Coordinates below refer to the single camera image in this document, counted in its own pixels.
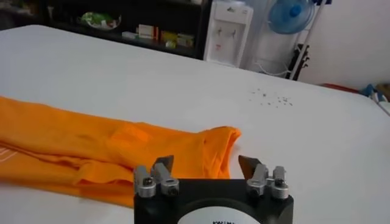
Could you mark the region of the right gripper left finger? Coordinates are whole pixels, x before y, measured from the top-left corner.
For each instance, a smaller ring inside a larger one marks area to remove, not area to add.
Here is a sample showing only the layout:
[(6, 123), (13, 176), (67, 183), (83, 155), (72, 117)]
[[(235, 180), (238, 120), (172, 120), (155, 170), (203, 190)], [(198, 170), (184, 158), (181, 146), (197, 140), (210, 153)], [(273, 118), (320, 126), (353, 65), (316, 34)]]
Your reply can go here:
[(155, 160), (150, 171), (146, 166), (136, 166), (134, 171), (133, 188), (135, 195), (141, 198), (152, 198), (160, 192), (169, 197), (179, 194), (179, 180), (171, 176), (174, 156), (159, 157)]

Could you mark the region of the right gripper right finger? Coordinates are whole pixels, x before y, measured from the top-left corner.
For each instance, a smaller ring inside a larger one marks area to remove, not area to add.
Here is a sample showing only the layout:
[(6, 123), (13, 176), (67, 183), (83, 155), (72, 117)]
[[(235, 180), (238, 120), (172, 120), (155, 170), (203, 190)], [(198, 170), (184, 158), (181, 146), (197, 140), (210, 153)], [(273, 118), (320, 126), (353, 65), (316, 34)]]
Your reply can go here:
[(285, 200), (289, 197), (286, 170), (276, 166), (269, 175), (269, 169), (257, 158), (239, 155), (238, 162), (246, 180), (246, 191), (253, 198), (260, 198), (269, 191), (272, 198)]

